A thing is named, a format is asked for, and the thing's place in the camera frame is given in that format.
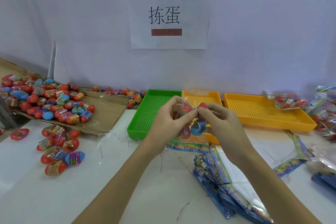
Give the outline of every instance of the wall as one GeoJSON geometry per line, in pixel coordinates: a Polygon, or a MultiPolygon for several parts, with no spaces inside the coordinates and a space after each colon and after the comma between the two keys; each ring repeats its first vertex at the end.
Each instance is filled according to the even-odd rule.
{"type": "Polygon", "coordinates": [[[211,0],[207,50],[131,49],[126,0],[37,1],[66,64],[58,80],[246,94],[335,84],[335,0],[211,0]]]}
{"type": "Polygon", "coordinates": [[[52,41],[36,0],[0,0],[0,56],[47,75],[52,41]]]}

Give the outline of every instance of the person's right hand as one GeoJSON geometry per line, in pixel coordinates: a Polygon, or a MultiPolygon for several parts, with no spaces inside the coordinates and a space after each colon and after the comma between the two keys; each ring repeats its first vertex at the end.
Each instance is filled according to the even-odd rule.
{"type": "Polygon", "coordinates": [[[208,108],[200,107],[198,112],[211,126],[208,133],[217,137],[227,158],[238,168],[248,154],[257,153],[233,110],[210,103],[208,108]]]}

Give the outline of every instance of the yellow tray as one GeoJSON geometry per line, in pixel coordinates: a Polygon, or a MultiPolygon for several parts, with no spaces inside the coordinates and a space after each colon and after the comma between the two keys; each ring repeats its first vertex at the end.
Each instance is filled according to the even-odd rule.
{"type": "MultiPolygon", "coordinates": [[[[189,103],[193,107],[198,107],[198,105],[202,102],[205,102],[207,104],[215,102],[219,105],[222,105],[221,97],[219,96],[219,93],[217,91],[201,91],[201,90],[183,90],[182,97],[187,98],[189,103]]],[[[219,141],[217,138],[211,134],[204,133],[199,137],[191,135],[188,139],[182,139],[182,142],[187,143],[215,143],[219,144],[219,141]]]]}
{"type": "Polygon", "coordinates": [[[224,105],[235,111],[242,124],[311,132],[317,124],[301,109],[279,110],[263,96],[224,94],[224,105]]]}

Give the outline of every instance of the green tray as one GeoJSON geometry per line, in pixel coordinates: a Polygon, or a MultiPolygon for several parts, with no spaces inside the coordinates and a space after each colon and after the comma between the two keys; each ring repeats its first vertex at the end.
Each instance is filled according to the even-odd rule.
{"type": "Polygon", "coordinates": [[[145,139],[159,108],[175,95],[182,96],[182,92],[173,90],[148,90],[131,123],[128,125],[128,136],[134,139],[145,139]]]}

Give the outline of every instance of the person's left arm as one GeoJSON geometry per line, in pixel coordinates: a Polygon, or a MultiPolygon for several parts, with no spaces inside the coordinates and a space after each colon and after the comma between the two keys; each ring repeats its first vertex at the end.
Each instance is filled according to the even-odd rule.
{"type": "Polygon", "coordinates": [[[174,96],[159,109],[143,142],[72,224],[119,223],[148,164],[197,115],[195,109],[173,120],[173,114],[180,110],[184,101],[183,98],[174,96]]]}

